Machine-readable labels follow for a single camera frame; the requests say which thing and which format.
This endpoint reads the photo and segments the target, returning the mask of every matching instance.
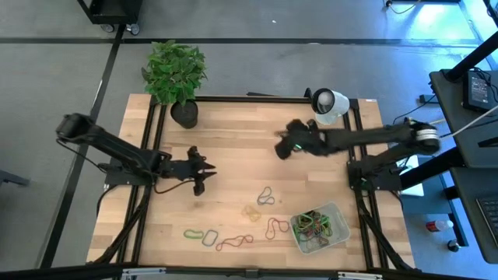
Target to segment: rubber band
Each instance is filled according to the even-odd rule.
[[[240,238],[240,242],[236,245],[234,245],[230,242],[227,242],[227,241],[231,241],[231,240],[238,241],[239,238]],[[218,245],[216,245],[216,250],[220,252],[223,249],[223,244],[230,245],[232,247],[240,247],[240,245],[242,245],[242,243],[244,241],[246,241],[247,243],[252,243],[254,241],[254,237],[250,234],[247,234],[246,236],[237,236],[234,238],[226,238],[224,241],[222,241],[221,243],[218,243]]]
[[[290,229],[289,223],[287,221],[279,221],[278,219],[270,218],[270,219],[268,219],[268,228],[266,229],[266,233],[265,233],[265,237],[266,237],[267,240],[272,240],[276,236],[275,226],[273,225],[274,222],[277,222],[279,224],[279,230],[281,232],[283,232],[283,233],[288,232],[289,229]],[[282,229],[282,227],[280,226],[281,224],[285,224],[286,225],[286,229]],[[272,237],[268,237],[268,233],[273,233],[273,236]]]
[[[206,243],[204,242],[204,240],[205,240],[205,238],[206,238],[206,237],[208,237],[209,233],[216,233],[216,236],[215,236],[215,238],[212,240],[212,243],[211,243],[211,244],[206,244]],[[213,229],[208,230],[208,231],[205,233],[204,238],[202,238],[202,241],[201,241],[202,245],[204,245],[204,246],[206,246],[206,247],[211,247],[212,245],[214,245],[214,244],[215,244],[216,240],[218,239],[218,235],[219,235],[219,234],[218,234],[218,232],[217,232],[217,231],[215,231],[215,230],[213,230]]]
[[[184,237],[188,239],[202,239],[204,232],[202,230],[187,229],[184,231]]]
[[[265,194],[267,189],[270,190],[270,193],[267,195],[263,195],[263,194]],[[272,189],[270,187],[265,187],[263,192],[261,192],[261,194],[258,196],[258,199],[256,200],[256,202],[258,203],[258,205],[274,205],[275,198],[272,197]]]
[[[306,242],[306,248],[326,247],[332,236],[330,217],[317,211],[309,211],[298,215],[293,224],[293,232],[297,243]]]
[[[251,222],[256,222],[261,218],[261,213],[250,205],[246,205],[246,207],[242,209],[242,215],[247,215]]]

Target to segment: potted plant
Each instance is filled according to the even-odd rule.
[[[147,69],[142,68],[146,91],[161,104],[172,103],[171,117],[184,128],[197,124],[194,90],[207,79],[204,58],[198,47],[175,44],[174,40],[153,42]]]

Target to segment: plastic box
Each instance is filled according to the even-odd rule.
[[[316,252],[320,249],[330,247],[334,244],[341,243],[341,242],[349,239],[350,232],[349,232],[348,224],[345,222],[341,211],[339,210],[339,208],[337,207],[337,205],[334,202],[329,202],[326,205],[311,209],[310,211],[320,212],[322,215],[327,215],[329,217],[332,235],[331,236],[323,235],[324,238],[328,239],[328,245],[321,246],[318,243],[317,238],[313,238],[310,241],[299,242],[298,236],[296,236],[296,233],[293,230],[294,240],[296,241],[296,244],[299,247],[301,253],[311,254],[311,253]],[[293,226],[296,225],[298,216],[299,215],[295,215],[292,218],[290,218],[291,229],[293,229]]]

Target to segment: clear plastic container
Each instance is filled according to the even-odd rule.
[[[322,215],[326,215],[329,217],[332,234],[330,236],[322,234],[323,238],[326,238],[328,240],[328,244],[320,245],[320,241],[317,237],[313,238],[305,236],[303,233],[300,233],[299,236],[297,236],[296,231],[293,230],[294,240],[296,241],[296,244],[299,247],[301,253],[310,254],[349,239],[350,231],[348,224],[345,222],[341,211],[334,202],[329,202],[326,205],[311,209],[310,211],[319,212]],[[290,218],[291,229],[294,229],[294,225],[297,224],[297,219],[301,214],[295,215]]]

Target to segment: small bottle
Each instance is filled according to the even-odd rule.
[[[453,222],[452,221],[432,221],[426,223],[426,228],[431,232],[435,233],[438,231],[444,231],[446,229],[451,229],[453,228]]]

